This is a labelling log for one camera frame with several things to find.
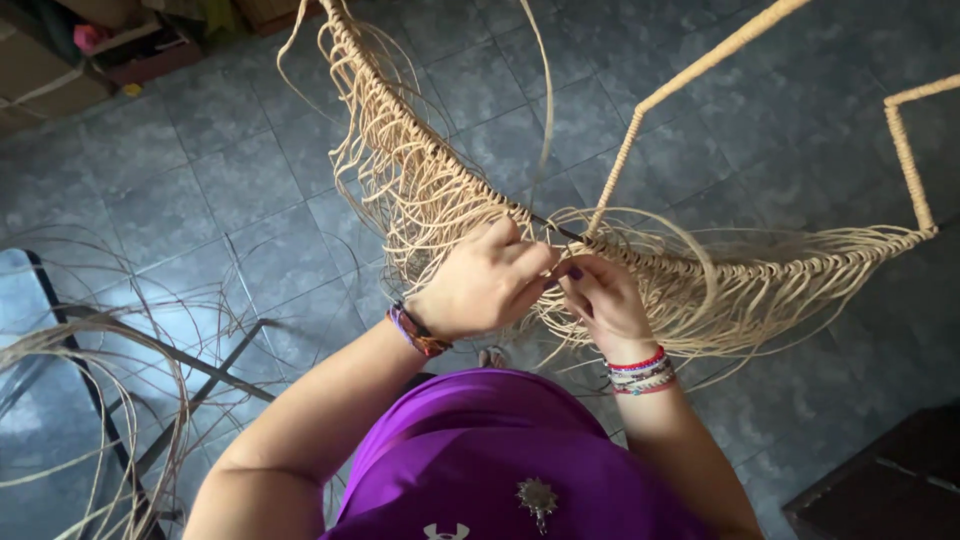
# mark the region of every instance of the purple shirt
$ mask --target purple shirt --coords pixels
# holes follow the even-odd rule
[[[560,386],[486,368],[429,380],[377,421],[321,538],[543,538],[516,497],[536,478],[557,495],[546,538],[709,537]]]

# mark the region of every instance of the under armour logo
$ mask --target under armour logo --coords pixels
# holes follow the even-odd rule
[[[423,532],[426,532],[426,540],[464,540],[470,534],[470,529],[466,525],[458,523],[456,534],[450,534],[449,532],[437,534],[437,524],[433,524],[424,527]]]

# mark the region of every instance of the person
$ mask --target person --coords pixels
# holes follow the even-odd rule
[[[472,231],[429,285],[237,436],[183,537],[762,538],[654,341],[630,274],[595,256],[560,258],[521,240],[509,217]],[[514,323],[555,286],[610,365],[629,451],[560,386],[525,372],[455,372],[397,398],[429,356]],[[326,530],[324,484],[354,451]]]

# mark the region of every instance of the natural fiber cord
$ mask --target natural fiber cord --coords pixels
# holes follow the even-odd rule
[[[936,233],[897,105],[960,86],[960,76],[887,99],[891,133],[920,223],[916,231],[874,226],[785,233],[786,240],[773,247],[736,239],[701,246],[661,217],[609,208],[608,202],[643,114],[807,1],[776,2],[637,105],[597,207],[562,209],[540,227],[529,209],[493,190],[476,167],[465,165],[466,158],[417,118],[416,82],[405,84],[397,75],[403,69],[390,61],[396,51],[383,35],[355,20],[340,0],[320,0],[328,18],[317,42],[351,119],[347,138],[330,152],[337,185],[361,217],[383,233],[388,278],[396,285],[420,288],[471,228],[509,214],[524,237],[546,239],[571,255],[594,253],[629,267],[657,339],[674,355],[756,355],[760,344],[825,307],[838,311],[884,260]],[[374,32],[373,40],[366,36],[369,32]],[[371,47],[371,41],[381,46]],[[343,180],[354,174],[363,187],[359,201],[344,190]],[[609,217],[611,212],[620,217]],[[635,223],[639,214],[656,218],[669,232],[625,225]],[[559,228],[578,223],[588,223],[583,242],[555,238]],[[544,295],[531,316],[545,322],[565,345],[590,343],[586,330],[564,312],[561,293]]]

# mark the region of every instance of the pendant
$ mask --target pendant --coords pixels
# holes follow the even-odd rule
[[[546,516],[557,509],[557,496],[550,491],[550,484],[540,479],[527,479],[516,485],[520,488],[516,497],[520,499],[520,507],[530,510],[531,516],[537,516],[537,530],[540,536],[546,534]]]

